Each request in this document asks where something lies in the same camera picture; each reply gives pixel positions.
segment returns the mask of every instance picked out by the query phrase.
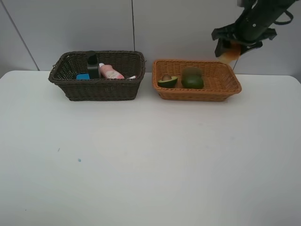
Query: basket rim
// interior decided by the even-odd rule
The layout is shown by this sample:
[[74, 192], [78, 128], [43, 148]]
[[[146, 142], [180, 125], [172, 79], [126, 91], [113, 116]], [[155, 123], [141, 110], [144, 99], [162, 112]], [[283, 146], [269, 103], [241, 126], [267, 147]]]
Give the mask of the basket rim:
[[[225, 66], [227, 66], [229, 72], [232, 74], [232, 77], [235, 80], [235, 83], [238, 85], [238, 88], [237, 89], [219, 89], [219, 90], [216, 90], [216, 89], [162, 88], [162, 87], [158, 86], [158, 83], [156, 81], [156, 71], [157, 71], [156, 66], [157, 66], [157, 63], [160, 63], [160, 62], [215, 63], [215, 64], [220, 64], [220, 65], [225, 65]], [[154, 61], [153, 65], [152, 65], [152, 85], [157, 92], [169, 93], [169, 94], [185, 94], [185, 93], [187, 93], [187, 94], [233, 95], [233, 94], [238, 94], [242, 91], [240, 82], [238, 81], [232, 68], [229, 65], [223, 64], [216, 60], [157, 59]]]
[[61, 63], [71, 54], [85, 54], [86, 51], [71, 51], [66, 52], [61, 55], [59, 60], [53, 65], [52, 70], [50, 71], [48, 80], [53, 84], [126, 84], [126, 85], [136, 85], [139, 84], [145, 75], [145, 59], [142, 52], [139, 51], [126, 51], [126, 50], [101, 50], [95, 51], [96, 53], [120, 53], [120, 54], [134, 54], [140, 57], [141, 61], [141, 76], [136, 79], [90, 79], [90, 80], [75, 80], [75, 79], [57, 79], [54, 75], [57, 73], [58, 69], [60, 69]]

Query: avocado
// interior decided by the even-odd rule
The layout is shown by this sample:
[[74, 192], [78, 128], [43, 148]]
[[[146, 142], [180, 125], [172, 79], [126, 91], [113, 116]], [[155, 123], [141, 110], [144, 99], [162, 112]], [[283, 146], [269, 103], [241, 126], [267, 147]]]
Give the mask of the avocado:
[[189, 76], [189, 75], [197, 75], [199, 77], [202, 77], [202, 70], [198, 67], [186, 67], [182, 71], [182, 78]]
[[182, 85], [186, 89], [202, 89], [204, 81], [199, 75], [186, 75], [182, 77]]
[[161, 80], [158, 81], [158, 86], [162, 88], [174, 88], [177, 84], [178, 77], [177, 76], [170, 76], [165, 75], [162, 77]]

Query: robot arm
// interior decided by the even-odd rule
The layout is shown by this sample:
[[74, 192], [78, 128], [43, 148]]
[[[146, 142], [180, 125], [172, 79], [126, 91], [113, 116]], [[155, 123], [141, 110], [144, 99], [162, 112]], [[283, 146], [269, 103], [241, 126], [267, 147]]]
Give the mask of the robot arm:
[[[212, 39], [218, 39], [215, 50], [216, 57], [230, 51], [233, 44], [239, 45], [242, 55], [250, 50], [261, 48], [265, 39], [273, 40], [276, 30], [269, 28], [273, 23], [289, 24], [293, 15], [287, 9], [298, 0], [238, 0], [238, 5], [244, 7], [237, 21], [228, 26], [214, 29]], [[287, 22], [277, 22], [286, 13], [290, 18]]]

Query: black bottle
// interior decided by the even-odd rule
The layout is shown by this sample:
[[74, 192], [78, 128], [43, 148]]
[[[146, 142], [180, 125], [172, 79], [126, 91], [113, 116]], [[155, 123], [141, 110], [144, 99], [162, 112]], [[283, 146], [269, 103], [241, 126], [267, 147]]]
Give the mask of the black bottle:
[[88, 73], [90, 79], [99, 79], [99, 72], [98, 72], [98, 60], [96, 53], [94, 51], [88, 51], [86, 53], [87, 60], [88, 60]]

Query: whole avocado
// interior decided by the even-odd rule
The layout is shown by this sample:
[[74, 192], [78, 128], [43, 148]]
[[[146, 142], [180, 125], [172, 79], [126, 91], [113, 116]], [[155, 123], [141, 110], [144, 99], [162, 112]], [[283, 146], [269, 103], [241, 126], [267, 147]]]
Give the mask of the whole avocado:
[[186, 89], [202, 89], [204, 81], [199, 75], [186, 75], [182, 78], [182, 85]]
[[203, 73], [202, 70], [198, 67], [186, 67], [182, 71], [182, 77], [190, 76], [190, 75], [197, 75], [199, 77], [202, 77]]

